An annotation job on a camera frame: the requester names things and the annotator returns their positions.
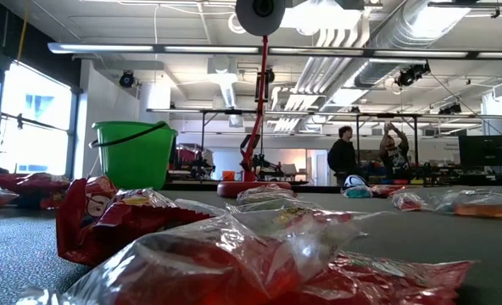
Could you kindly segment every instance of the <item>white wall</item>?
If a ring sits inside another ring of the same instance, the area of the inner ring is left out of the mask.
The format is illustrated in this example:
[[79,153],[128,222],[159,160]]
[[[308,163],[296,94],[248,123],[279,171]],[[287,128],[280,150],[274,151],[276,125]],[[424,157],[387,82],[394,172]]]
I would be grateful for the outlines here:
[[[113,120],[137,121],[140,108],[140,102],[135,97],[98,73],[90,60],[81,62],[80,87],[83,94],[78,102],[74,164],[76,178],[87,176],[98,156],[98,150],[88,146],[97,139],[92,124]],[[101,174],[100,163],[92,174]]]

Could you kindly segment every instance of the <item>man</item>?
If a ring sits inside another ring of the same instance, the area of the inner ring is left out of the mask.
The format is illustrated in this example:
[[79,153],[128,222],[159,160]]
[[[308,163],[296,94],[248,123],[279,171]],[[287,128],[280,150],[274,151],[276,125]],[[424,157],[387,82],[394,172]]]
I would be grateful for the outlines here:
[[356,153],[354,152],[353,129],[344,126],[339,129],[339,140],[337,140],[328,152],[328,166],[335,172],[337,184],[343,186],[345,178],[349,175],[358,175],[359,167],[356,163]]
[[[379,156],[387,170],[387,177],[389,179],[411,179],[410,161],[407,158],[410,144],[407,142],[407,136],[391,123],[385,124],[384,130],[383,139],[379,146]],[[402,140],[398,146],[388,134],[391,130]]]

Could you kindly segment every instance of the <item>light fixture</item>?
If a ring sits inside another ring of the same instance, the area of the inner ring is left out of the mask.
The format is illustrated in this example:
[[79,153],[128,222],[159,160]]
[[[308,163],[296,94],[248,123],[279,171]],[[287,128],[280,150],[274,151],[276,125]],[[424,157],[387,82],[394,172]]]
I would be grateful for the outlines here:
[[375,57],[400,57],[400,58],[464,58],[468,52],[453,51],[418,51],[418,50],[377,50]]
[[165,46],[165,53],[190,54],[259,54],[258,47]]
[[150,53],[153,52],[151,45],[104,45],[104,44],[79,44],[79,43],[56,43],[47,45],[52,53]]
[[270,47],[271,55],[288,56],[341,56],[359,57],[364,53],[361,49],[349,49],[340,47]]
[[480,52],[478,58],[500,58],[502,59],[502,52]]

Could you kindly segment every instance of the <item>computer monitor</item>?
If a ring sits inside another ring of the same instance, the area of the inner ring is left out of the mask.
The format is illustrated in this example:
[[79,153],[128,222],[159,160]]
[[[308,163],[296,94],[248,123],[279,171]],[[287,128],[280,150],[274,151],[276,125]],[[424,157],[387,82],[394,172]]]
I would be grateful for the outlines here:
[[459,136],[460,165],[502,166],[502,136]]

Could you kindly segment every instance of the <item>gray carpet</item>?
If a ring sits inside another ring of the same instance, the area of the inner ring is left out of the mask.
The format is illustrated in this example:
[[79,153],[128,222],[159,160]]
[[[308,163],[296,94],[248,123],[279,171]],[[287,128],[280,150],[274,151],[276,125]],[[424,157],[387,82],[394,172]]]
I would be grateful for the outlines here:
[[[223,207],[213,192],[164,191]],[[370,233],[348,250],[417,263],[464,259],[481,261],[460,289],[459,304],[502,304],[502,220],[471,219],[432,213],[397,212],[389,200],[347,199],[337,194],[302,194],[325,208],[362,212],[392,211],[371,219]],[[0,209],[0,304],[13,304],[23,286],[67,290],[87,268],[57,257],[54,213]]]

